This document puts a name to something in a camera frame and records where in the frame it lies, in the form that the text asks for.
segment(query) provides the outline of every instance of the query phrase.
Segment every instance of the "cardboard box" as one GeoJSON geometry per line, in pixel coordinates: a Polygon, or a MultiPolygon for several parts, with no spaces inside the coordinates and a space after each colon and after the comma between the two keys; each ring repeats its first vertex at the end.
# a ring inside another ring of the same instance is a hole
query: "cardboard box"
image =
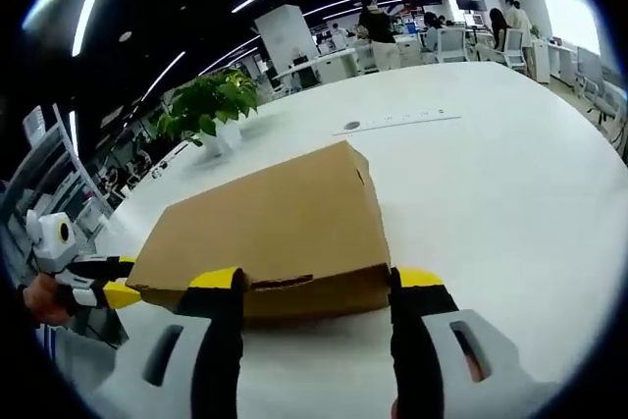
{"type": "Polygon", "coordinates": [[[390,255],[368,161],[344,141],[170,206],[127,285],[174,310],[195,277],[232,266],[252,281],[249,321],[387,306],[390,255]]]}

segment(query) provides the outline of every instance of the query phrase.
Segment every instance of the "box flap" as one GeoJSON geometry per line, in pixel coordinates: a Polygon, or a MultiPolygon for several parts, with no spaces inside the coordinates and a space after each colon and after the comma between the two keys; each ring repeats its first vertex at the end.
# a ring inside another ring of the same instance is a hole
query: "box flap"
{"type": "Polygon", "coordinates": [[[185,290],[232,266],[253,282],[315,280],[389,262],[368,162],[344,141],[167,208],[128,285],[185,290]]]}

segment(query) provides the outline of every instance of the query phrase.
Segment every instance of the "green plant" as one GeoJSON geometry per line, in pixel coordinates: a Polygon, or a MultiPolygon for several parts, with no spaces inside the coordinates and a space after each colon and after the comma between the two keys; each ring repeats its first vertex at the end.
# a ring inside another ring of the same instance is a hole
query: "green plant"
{"type": "Polygon", "coordinates": [[[197,146],[196,134],[203,131],[216,135],[216,122],[237,120],[251,110],[257,111],[257,91],[253,80],[238,69],[195,79],[173,94],[173,108],[159,119],[157,131],[169,137],[186,139],[197,146]]]}
{"type": "Polygon", "coordinates": [[[530,34],[541,39],[541,30],[536,25],[532,25],[532,27],[530,28],[530,34]]]}

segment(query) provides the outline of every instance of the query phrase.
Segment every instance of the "woman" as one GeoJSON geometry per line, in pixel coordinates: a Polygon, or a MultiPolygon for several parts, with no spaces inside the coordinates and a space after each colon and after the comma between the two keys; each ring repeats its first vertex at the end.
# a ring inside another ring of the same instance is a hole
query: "woman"
{"type": "Polygon", "coordinates": [[[443,28],[436,14],[428,12],[423,17],[423,22],[428,28],[425,34],[425,51],[436,53],[439,48],[439,29],[443,28]]]}
{"type": "Polygon", "coordinates": [[[375,64],[380,71],[399,69],[401,57],[399,48],[391,33],[391,19],[377,6],[377,0],[361,0],[362,13],[359,25],[362,34],[371,40],[375,64]]]}
{"type": "Polygon", "coordinates": [[[495,50],[503,51],[503,47],[506,43],[506,32],[510,28],[506,22],[506,18],[500,9],[491,9],[489,15],[491,16],[493,37],[495,38],[495,50]]]}
{"type": "Polygon", "coordinates": [[[530,33],[530,29],[532,28],[532,24],[530,23],[530,19],[528,19],[528,14],[526,14],[525,10],[521,9],[521,4],[518,0],[506,0],[506,7],[506,22],[511,28],[523,31],[521,48],[523,50],[523,57],[526,60],[528,76],[531,77],[532,34],[530,33]]]}

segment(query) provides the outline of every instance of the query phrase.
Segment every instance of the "white desk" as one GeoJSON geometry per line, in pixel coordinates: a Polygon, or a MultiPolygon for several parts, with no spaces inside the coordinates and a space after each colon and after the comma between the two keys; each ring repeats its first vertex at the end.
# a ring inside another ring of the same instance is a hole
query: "white desk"
{"type": "MultiPolygon", "coordinates": [[[[623,281],[628,170],[574,108],[498,64],[400,69],[266,104],[231,157],[188,146],[163,177],[140,183],[98,250],[137,254],[168,205],[342,139],[332,133],[347,122],[438,109],[462,118],[348,137],[369,159],[392,261],[438,273],[460,308],[516,343],[536,380],[564,381],[623,281]]],[[[119,314],[131,337],[169,320],[143,302],[119,314]]],[[[390,417],[389,322],[382,310],[246,333],[240,417],[390,417]]]]}
{"type": "Polygon", "coordinates": [[[549,52],[549,72],[557,79],[562,80],[567,85],[573,87],[576,84],[576,68],[573,63],[572,49],[557,44],[548,43],[549,52]]]}
{"type": "Polygon", "coordinates": [[[313,66],[316,66],[317,64],[320,64],[324,61],[331,61],[333,59],[337,59],[337,58],[342,58],[345,56],[352,56],[355,53],[355,48],[346,48],[343,49],[341,51],[337,51],[336,53],[331,53],[331,54],[326,54],[325,56],[318,56],[317,58],[314,59],[310,59],[309,61],[299,64],[297,66],[294,66],[290,69],[288,69],[287,71],[284,71],[280,74],[277,74],[276,76],[273,77],[273,79],[281,79],[284,76],[290,75],[292,73],[296,73],[298,71],[301,71],[303,69],[307,69],[307,68],[311,68],[313,66]]]}

